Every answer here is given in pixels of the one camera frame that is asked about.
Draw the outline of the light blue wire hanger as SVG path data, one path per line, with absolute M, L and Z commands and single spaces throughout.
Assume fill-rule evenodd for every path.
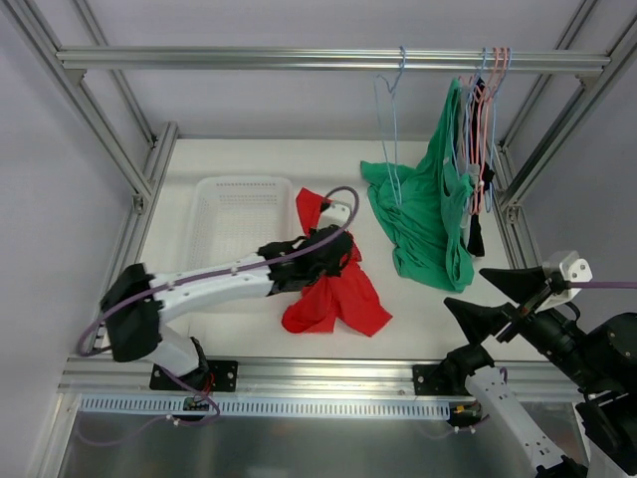
M 376 74 L 372 80 L 374 105 L 376 121 L 378 131 L 380 134 L 381 150 L 383 154 L 384 163 L 387 169 L 387 176 L 389 179 L 394 203 L 396 206 L 401 206 L 403 203 L 403 195 L 401 188 L 401 181 L 398 174 L 399 162 L 399 144 L 398 144 L 398 117 L 397 117 L 397 90 L 400 85 L 400 81 L 405 71 L 407 63 L 406 49 L 403 46 L 399 47 L 400 61 L 397 67 L 397 74 L 392 81 L 382 74 Z M 381 110 L 381 93 L 380 86 L 385 87 L 387 99 L 389 100 L 390 109 L 390 126 L 384 125 L 383 112 Z

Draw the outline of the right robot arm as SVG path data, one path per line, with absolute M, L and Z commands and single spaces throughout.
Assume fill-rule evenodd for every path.
M 521 454 L 527 477 L 633 477 L 636 474 L 636 316 L 615 315 L 590 332 L 578 320 L 573 297 L 586 289 L 622 289 L 596 282 L 589 264 L 481 270 L 508 301 L 487 307 L 447 298 L 446 308 L 467 344 L 449 353 L 426 378 L 439 392 L 469 393 L 504 438 Z M 514 396 L 504 370 L 484 348 L 524 339 L 581 395 L 575 410 L 590 447 L 589 462 L 570 458 L 536 424 Z

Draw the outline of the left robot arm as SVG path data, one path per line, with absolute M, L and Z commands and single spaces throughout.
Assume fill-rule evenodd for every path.
M 299 292 L 339 275 L 352 251 L 351 235 L 330 225 L 223 266 L 153 275 L 132 264 L 101 300 L 107 349 L 116 362 L 148 359 L 183 388 L 198 388 L 207 376 L 205 355 L 197 340 L 174 332 L 169 322 L 219 304 Z

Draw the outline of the red tank top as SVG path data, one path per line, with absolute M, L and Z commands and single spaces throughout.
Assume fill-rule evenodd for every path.
M 338 276 L 322 277 L 303 288 L 301 297 L 284 311 L 283 328 L 292 334 L 331 334 L 336 322 L 342 321 L 367 337 L 382 330 L 392 315 L 381 305 L 361 261 L 359 249 L 353 246 L 342 258 Z

